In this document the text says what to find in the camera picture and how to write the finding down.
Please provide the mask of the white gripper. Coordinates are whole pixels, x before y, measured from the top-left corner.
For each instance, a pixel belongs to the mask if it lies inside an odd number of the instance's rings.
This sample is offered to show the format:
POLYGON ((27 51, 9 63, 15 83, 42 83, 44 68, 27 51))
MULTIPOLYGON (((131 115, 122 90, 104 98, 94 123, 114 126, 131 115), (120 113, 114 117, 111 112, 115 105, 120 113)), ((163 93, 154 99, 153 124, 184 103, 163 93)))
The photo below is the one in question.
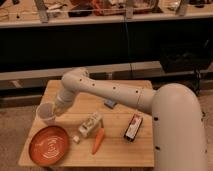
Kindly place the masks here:
POLYGON ((61 116, 69 109, 70 106, 71 106, 70 102, 64 101, 59 96, 57 96, 54 101, 53 113, 56 116, 61 116))

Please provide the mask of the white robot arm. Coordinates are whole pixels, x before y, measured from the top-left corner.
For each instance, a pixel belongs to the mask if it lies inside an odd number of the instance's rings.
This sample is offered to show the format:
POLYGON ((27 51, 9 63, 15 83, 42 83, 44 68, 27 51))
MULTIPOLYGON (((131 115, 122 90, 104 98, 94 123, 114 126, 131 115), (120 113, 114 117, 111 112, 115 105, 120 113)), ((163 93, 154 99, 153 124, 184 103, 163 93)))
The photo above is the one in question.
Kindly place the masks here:
POLYGON ((208 171, 203 113, 195 93, 170 83, 157 90, 89 77, 85 68, 62 76, 54 112, 61 115, 76 96, 90 93, 152 116, 154 171, 208 171))

